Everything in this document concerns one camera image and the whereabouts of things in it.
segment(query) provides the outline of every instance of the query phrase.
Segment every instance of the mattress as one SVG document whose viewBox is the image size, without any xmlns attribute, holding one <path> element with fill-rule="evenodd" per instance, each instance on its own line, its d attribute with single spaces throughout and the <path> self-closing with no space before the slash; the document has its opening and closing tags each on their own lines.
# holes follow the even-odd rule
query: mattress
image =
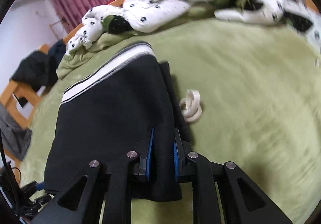
<svg viewBox="0 0 321 224">
<path fill-rule="evenodd" d="M 36 110 L 22 184 L 43 180 L 63 92 L 124 46 L 144 40 L 171 67 L 175 91 L 200 92 L 203 114 L 190 125 L 193 150 L 210 161 L 236 162 L 295 224 L 321 199 L 320 54 L 288 27 L 192 21 L 128 38 L 96 53 L 59 80 Z M 132 223 L 192 223 L 192 188 L 183 199 L 134 199 Z"/>
</svg>

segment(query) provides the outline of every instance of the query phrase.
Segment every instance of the wooden bed frame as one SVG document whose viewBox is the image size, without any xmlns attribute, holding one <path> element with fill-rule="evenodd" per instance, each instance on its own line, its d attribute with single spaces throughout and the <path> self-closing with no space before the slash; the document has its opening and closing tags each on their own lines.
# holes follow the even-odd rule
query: wooden bed frame
<svg viewBox="0 0 321 224">
<path fill-rule="evenodd" d="M 111 2 L 109 5 L 113 6 L 121 6 L 125 0 L 115 0 Z M 312 0 L 306 0 L 306 5 L 311 8 L 312 10 L 315 10 L 318 12 L 317 7 L 314 5 Z M 75 29 L 73 29 L 65 38 L 63 38 L 63 42 L 66 44 L 75 34 L 76 32 L 82 27 L 82 24 L 79 24 Z M 49 46 L 47 44 L 44 44 L 39 47 L 39 51 L 42 51 L 44 53 L 48 53 Z M 30 114 L 30 116 L 26 119 L 23 117 L 17 110 L 16 105 L 16 99 L 13 97 L 13 93 L 17 97 L 25 97 L 32 105 L 33 110 Z M 9 114 L 16 120 L 16 122 L 23 128 L 26 128 L 30 125 L 33 115 L 35 112 L 35 109 L 37 105 L 40 103 L 42 96 L 38 96 L 30 87 L 30 85 L 27 85 L 25 83 L 15 82 L 13 80 L 10 80 L 7 87 L 4 89 L 2 95 L 0 96 L 0 102 L 6 107 Z M 19 167 L 21 161 L 15 158 L 8 150 L 5 150 L 6 155 L 8 155 L 12 160 L 15 162 L 15 166 Z"/>
</svg>

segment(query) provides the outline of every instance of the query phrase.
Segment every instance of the drawstring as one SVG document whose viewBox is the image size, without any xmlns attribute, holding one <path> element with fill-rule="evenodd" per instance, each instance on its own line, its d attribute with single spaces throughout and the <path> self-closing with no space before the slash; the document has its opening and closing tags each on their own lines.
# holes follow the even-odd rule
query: drawstring
<svg viewBox="0 0 321 224">
<path fill-rule="evenodd" d="M 194 122 L 202 114 L 202 108 L 200 105 L 201 96 L 199 91 L 188 89 L 186 97 L 179 102 L 181 109 L 185 106 L 185 110 L 182 110 L 185 122 Z"/>
</svg>

